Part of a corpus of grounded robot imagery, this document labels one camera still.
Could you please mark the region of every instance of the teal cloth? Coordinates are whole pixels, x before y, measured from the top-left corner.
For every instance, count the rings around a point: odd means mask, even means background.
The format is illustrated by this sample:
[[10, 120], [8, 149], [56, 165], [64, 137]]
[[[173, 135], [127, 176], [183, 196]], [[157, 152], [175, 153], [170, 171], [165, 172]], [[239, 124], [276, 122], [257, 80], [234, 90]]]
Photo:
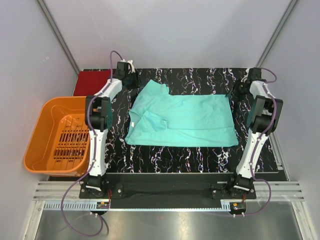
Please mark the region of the teal cloth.
[[225, 95], [170, 95], [150, 80], [129, 111], [130, 145], [231, 147], [238, 145], [229, 99]]

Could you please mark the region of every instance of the marble pattern tabletop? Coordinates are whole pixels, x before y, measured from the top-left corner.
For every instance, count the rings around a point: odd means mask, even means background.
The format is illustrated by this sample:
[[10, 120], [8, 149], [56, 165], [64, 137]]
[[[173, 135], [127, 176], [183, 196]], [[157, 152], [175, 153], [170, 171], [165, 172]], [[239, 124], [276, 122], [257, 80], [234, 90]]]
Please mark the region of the marble pattern tabletop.
[[[234, 172], [248, 138], [246, 121], [253, 103], [248, 95], [243, 102], [230, 102], [238, 146], [164, 147], [128, 145], [129, 110], [149, 80], [166, 84], [171, 95], [227, 94], [245, 68], [157, 68], [137, 69], [140, 88], [124, 90], [112, 101], [113, 124], [107, 135], [105, 162], [109, 173], [226, 173]], [[277, 172], [269, 140], [263, 146], [258, 172]]]

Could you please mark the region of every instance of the orange plastic laundry basket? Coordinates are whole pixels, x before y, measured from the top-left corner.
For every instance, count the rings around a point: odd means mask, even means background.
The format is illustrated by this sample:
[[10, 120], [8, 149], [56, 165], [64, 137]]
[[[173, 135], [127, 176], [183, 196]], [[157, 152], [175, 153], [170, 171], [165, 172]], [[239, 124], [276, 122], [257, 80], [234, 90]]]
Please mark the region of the orange plastic laundry basket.
[[56, 97], [42, 108], [24, 156], [32, 173], [81, 176], [89, 165], [86, 97]]

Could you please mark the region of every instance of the shiny floor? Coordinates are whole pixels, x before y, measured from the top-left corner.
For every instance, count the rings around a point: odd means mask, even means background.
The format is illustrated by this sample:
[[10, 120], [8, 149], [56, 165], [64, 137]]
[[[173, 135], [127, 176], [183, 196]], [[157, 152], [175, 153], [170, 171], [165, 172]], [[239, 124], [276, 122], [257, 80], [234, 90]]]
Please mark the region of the shiny floor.
[[[248, 212], [264, 202], [249, 202]], [[93, 234], [100, 221], [87, 212], [66, 211], [79, 231]], [[224, 212], [110, 211], [103, 215], [104, 226], [93, 240], [302, 240], [289, 202], [271, 202], [262, 213], [248, 217], [229, 217]], [[59, 211], [43, 211], [36, 240], [88, 239], [65, 227]]]

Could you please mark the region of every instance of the red mat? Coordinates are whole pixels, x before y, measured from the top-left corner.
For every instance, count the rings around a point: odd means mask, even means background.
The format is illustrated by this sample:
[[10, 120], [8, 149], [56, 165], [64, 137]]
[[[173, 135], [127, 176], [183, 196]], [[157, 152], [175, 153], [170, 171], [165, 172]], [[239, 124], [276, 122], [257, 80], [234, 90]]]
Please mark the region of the red mat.
[[94, 95], [107, 83], [110, 70], [81, 71], [75, 85], [73, 96]]

